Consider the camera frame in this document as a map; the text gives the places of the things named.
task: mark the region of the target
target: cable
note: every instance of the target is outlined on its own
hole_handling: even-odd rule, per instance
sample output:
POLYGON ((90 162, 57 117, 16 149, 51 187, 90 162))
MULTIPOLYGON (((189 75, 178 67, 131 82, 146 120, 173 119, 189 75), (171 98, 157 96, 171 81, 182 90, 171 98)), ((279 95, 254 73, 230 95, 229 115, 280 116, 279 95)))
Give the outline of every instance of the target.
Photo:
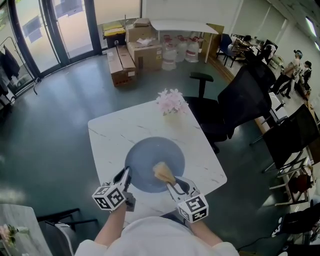
POLYGON ((257 240, 255 240, 254 242, 249 243, 248 245, 242 246, 242 247, 240 247, 240 248, 238 248, 238 249, 236 249, 236 250, 239 252, 242 248, 245 248, 245 247, 248 247, 248 246, 252 246, 253 244, 255 244, 256 242, 258 242, 259 240, 261 240, 261 239, 267 239, 267 238, 272 238, 272 236, 260 237, 260 238, 258 238, 257 240))

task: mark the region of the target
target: white marble table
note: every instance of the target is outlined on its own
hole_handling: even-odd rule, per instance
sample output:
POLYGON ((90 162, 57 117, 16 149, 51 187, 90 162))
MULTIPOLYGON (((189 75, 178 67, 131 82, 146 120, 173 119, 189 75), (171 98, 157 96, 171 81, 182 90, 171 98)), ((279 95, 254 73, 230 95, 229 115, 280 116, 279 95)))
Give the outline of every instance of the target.
MULTIPOLYGON (((101 184, 124 168, 127 153, 135 143, 149 137, 164 137, 180 147, 185 158, 183 177, 192 180, 203 194, 227 182, 217 156, 190 109, 187 113, 163 116, 156 102, 150 101, 90 120, 88 128, 101 184)), ((136 205, 134 212, 127 212, 126 225, 175 210, 168 191, 147 193, 131 184, 128 192, 133 193, 136 205)))
POLYGON ((31 207, 0 204, 0 226, 9 224, 17 227, 26 227, 28 234, 17 233, 16 249, 8 247, 12 256, 29 254, 30 256, 52 256, 44 235, 41 232, 34 210, 31 207))

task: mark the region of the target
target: white plastic container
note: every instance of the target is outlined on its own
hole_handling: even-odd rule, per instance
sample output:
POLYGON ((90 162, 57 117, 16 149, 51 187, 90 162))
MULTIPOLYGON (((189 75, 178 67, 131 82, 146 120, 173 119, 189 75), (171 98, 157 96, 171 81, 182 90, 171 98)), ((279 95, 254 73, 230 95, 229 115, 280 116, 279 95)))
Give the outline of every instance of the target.
POLYGON ((185 60, 187 62, 198 62, 198 54, 199 54, 199 43, 198 43, 199 38, 194 37, 192 39, 192 42, 189 43, 187 50, 185 52, 185 60))
POLYGON ((162 69, 167 71, 176 69, 176 57, 177 49, 171 43, 167 44, 163 49, 162 69))
POLYGON ((180 42, 177 45, 177 55, 175 62, 183 62, 186 57, 186 51, 188 48, 187 39, 184 39, 183 36, 178 36, 180 42))

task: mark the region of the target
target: ceiling light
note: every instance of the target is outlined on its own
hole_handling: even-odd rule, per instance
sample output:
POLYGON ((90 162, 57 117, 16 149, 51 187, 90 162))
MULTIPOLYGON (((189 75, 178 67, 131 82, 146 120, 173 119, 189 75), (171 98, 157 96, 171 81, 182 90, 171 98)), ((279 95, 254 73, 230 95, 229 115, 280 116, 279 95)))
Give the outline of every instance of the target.
POLYGON ((308 23, 309 29, 311 30, 312 34, 314 34, 314 36, 316 37, 316 31, 315 31, 315 27, 314 27, 314 23, 307 17, 305 17, 306 22, 308 23))

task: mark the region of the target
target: flower bouquet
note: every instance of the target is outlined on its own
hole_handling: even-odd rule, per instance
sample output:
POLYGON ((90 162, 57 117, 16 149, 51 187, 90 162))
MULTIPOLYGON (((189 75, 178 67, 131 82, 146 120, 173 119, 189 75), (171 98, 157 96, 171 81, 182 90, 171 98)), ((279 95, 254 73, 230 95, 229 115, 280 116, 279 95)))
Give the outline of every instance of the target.
POLYGON ((188 103, 182 97, 182 93, 178 92, 178 89, 170 89, 169 93, 167 89, 164 89, 158 94, 160 96, 156 98, 156 103, 164 116, 170 113, 186 113, 188 111, 188 103))
POLYGON ((16 233, 28 234, 29 229, 23 226, 15 228, 14 226, 7 225, 7 224, 0 226, 0 235, 1 235, 0 239, 2 239, 3 242, 5 242, 5 244, 8 245, 9 247, 14 247, 16 245, 16 238, 15 238, 16 233))

